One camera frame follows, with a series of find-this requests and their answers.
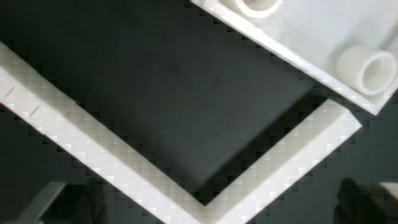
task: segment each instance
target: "dark gray surface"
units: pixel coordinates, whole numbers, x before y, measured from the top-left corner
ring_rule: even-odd
[[[221,171],[235,170],[235,176],[256,160],[237,157],[249,143],[281,135],[270,131],[277,118],[285,114],[292,124],[308,111],[292,111],[293,104],[302,98],[308,108],[320,103],[308,92],[350,107],[366,125],[356,144],[345,143],[256,223],[332,223],[341,178],[396,180],[398,97],[375,119],[187,1],[2,1],[0,40],[205,201],[212,186],[219,191],[231,181]],[[0,141],[2,222],[46,181],[87,177],[80,163],[14,125],[9,112]],[[265,149],[254,146],[256,155]],[[110,186],[107,195],[112,223],[157,223]]]

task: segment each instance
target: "white corner piece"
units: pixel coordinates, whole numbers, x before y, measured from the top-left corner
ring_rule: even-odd
[[[382,61],[389,61],[388,64],[391,64],[391,57],[380,57],[372,61],[368,71],[375,71],[370,72],[375,79],[363,80],[364,86],[354,84],[352,79],[361,74],[357,69],[366,65],[363,64],[356,73],[350,74],[356,77],[348,77],[348,70],[345,70],[345,78],[341,78],[336,64],[338,61],[341,64],[347,59],[345,56],[341,57],[347,49],[359,44],[379,49],[380,52],[393,53],[395,50],[393,54],[398,56],[396,0],[347,0],[343,2],[253,0],[253,5],[276,2],[276,8],[270,7],[272,13],[261,16],[253,14],[256,12],[253,9],[261,7],[251,8],[249,1],[192,0],[192,2],[315,80],[377,115],[398,89],[396,74],[391,81],[391,72],[380,69]]]
[[[361,128],[345,107],[327,100],[205,206],[2,43],[0,58],[4,105],[162,222],[247,223]]]

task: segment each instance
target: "white edge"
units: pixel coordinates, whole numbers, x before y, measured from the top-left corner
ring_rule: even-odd
[[[373,103],[334,76],[313,65],[313,63],[297,55],[285,45],[265,34],[261,29],[244,19],[244,17],[222,5],[219,0],[192,0],[192,3],[208,11],[221,21],[251,38],[263,48],[283,58],[285,61],[302,70],[315,80],[341,94],[341,96],[377,115],[389,101],[391,93],[398,89],[398,79],[391,84],[379,103]]]

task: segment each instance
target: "round hole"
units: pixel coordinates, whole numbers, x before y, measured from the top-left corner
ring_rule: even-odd
[[[370,60],[363,73],[363,86],[370,95],[379,94],[389,86],[396,75],[395,59],[386,55]]]
[[[247,8],[253,11],[265,11],[272,8],[279,0],[244,0]]]

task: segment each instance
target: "plastic part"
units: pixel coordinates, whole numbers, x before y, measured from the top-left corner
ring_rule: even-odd
[[[283,0],[224,0],[222,2],[251,18],[265,18],[283,4]]]
[[[276,12],[263,19],[244,16],[224,0],[192,2],[377,115],[398,89],[398,79],[379,95],[364,95],[341,82],[336,63],[347,47],[357,43],[382,50],[391,49],[398,35],[396,0],[347,0],[345,3],[336,0],[283,1]]]
[[[395,55],[356,45],[341,54],[336,70],[341,81],[373,96],[388,89],[398,75]]]
[[[18,91],[6,106],[162,222],[244,224],[361,128],[345,107],[327,100],[203,206],[2,44],[0,55],[13,59],[0,60],[0,80]]]

